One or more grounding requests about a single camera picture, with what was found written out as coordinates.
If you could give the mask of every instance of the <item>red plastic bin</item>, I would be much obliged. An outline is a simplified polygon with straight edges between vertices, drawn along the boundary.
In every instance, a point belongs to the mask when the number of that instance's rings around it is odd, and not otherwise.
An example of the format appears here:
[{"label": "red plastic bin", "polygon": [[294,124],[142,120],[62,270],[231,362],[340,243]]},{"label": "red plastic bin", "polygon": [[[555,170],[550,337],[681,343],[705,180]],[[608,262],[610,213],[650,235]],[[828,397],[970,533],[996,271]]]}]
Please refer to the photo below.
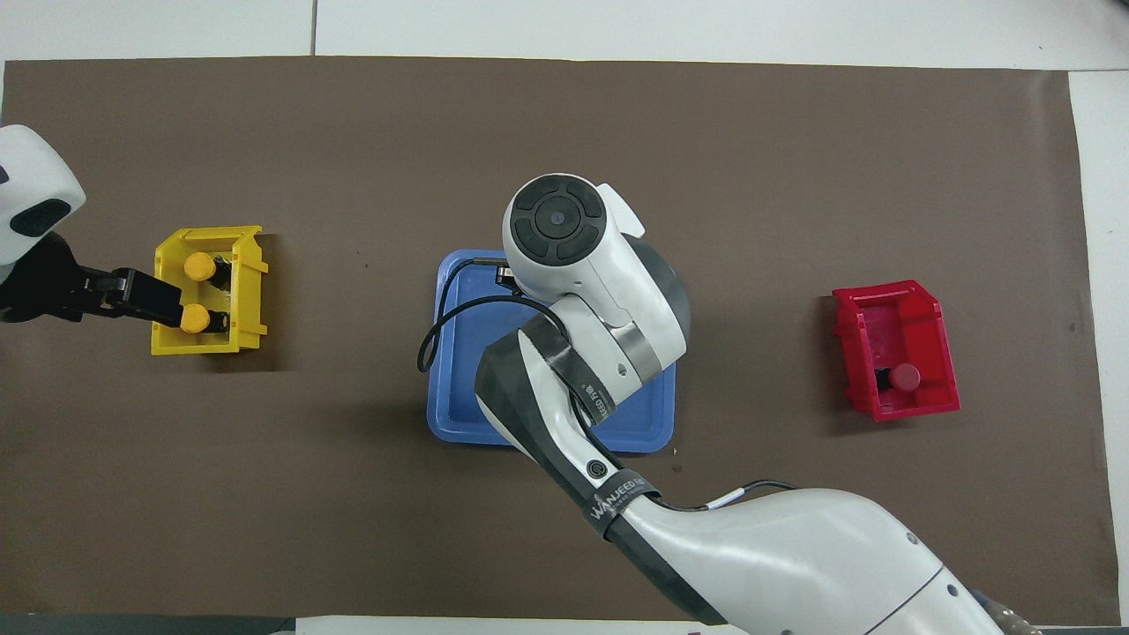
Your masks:
[{"label": "red plastic bin", "polygon": [[832,293],[856,410],[889,421],[960,409],[937,298],[917,280]]}]

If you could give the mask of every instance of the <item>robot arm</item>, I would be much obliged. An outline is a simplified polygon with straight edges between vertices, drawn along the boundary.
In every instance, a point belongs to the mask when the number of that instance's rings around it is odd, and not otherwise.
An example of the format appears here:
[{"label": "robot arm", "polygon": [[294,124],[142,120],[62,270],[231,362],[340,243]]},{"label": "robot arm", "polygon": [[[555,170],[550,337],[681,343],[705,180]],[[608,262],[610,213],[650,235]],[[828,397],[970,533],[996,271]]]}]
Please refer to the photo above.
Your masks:
[{"label": "robot arm", "polygon": [[76,262],[53,232],[86,202],[67,163],[23,125],[0,128],[0,322],[128,315],[178,327],[181,289],[130,268]]},{"label": "robot arm", "polygon": [[517,192],[502,225],[509,267],[567,333],[537,316],[485,350],[475,392],[495,428],[702,623],[773,635],[999,635],[937,557],[870,501],[804,489],[675,508],[590,434],[685,351],[685,292],[641,235],[607,185],[551,174]]}]

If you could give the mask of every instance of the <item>blue tray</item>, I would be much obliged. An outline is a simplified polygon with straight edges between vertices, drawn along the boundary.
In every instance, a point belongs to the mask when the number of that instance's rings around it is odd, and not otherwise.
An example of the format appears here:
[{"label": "blue tray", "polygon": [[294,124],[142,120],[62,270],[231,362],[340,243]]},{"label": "blue tray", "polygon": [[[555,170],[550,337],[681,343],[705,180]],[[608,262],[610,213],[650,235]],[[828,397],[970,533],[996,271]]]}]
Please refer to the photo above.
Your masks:
[{"label": "blue tray", "polygon": [[[505,258],[501,251],[460,250],[439,266],[435,303],[443,284],[469,258]],[[476,297],[506,294],[495,284],[495,268],[471,266],[458,272],[447,295],[447,311]],[[427,423],[444,441],[508,445],[487,421],[474,399],[474,376],[487,346],[517,329],[537,312],[513,303],[490,303],[458,314],[443,328],[435,366],[428,380]],[[674,364],[639,389],[595,427],[596,436],[614,452],[656,452],[674,434]]]}]

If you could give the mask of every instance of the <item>yellow bin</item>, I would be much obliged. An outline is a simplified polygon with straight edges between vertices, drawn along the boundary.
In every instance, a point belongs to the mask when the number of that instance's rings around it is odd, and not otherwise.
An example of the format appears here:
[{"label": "yellow bin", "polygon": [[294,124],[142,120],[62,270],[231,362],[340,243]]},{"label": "yellow bin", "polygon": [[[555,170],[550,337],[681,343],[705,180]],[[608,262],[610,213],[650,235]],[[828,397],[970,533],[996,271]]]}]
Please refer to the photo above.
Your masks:
[{"label": "yellow bin", "polygon": [[[226,333],[192,334],[155,322],[154,355],[238,353],[244,348],[259,348],[259,339],[266,334],[260,302],[263,273],[269,271],[263,262],[263,250],[255,242],[255,234],[262,230],[259,225],[177,229],[160,243],[154,261],[154,276],[180,287],[183,305],[196,303],[212,311],[227,312],[231,328]],[[231,263],[230,292],[189,278],[184,272],[184,261],[195,252],[204,252],[212,258],[218,255]]]}]

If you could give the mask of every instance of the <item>brown table mat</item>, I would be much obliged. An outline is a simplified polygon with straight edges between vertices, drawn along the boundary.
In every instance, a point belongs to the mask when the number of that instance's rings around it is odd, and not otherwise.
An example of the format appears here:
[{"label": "brown table mat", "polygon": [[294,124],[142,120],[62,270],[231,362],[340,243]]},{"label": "brown table mat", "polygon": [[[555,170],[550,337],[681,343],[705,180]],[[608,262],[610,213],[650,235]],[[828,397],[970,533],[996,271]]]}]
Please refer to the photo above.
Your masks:
[{"label": "brown table mat", "polygon": [[[81,263],[262,224],[271,273],[255,353],[0,328],[0,610],[680,618],[528,460],[425,423],[439,260],[497,247],[513,192],[567,171],[612,183],[689,288],[675,437],[629,461],[668,499],[848,489],[1032,621],[1118,620],[1066,73],[295,58],[6,81],[6,123],[86,188],[60,227]],[[828,296],[911,277],[964,407],[876,425],[842,398]]]}]

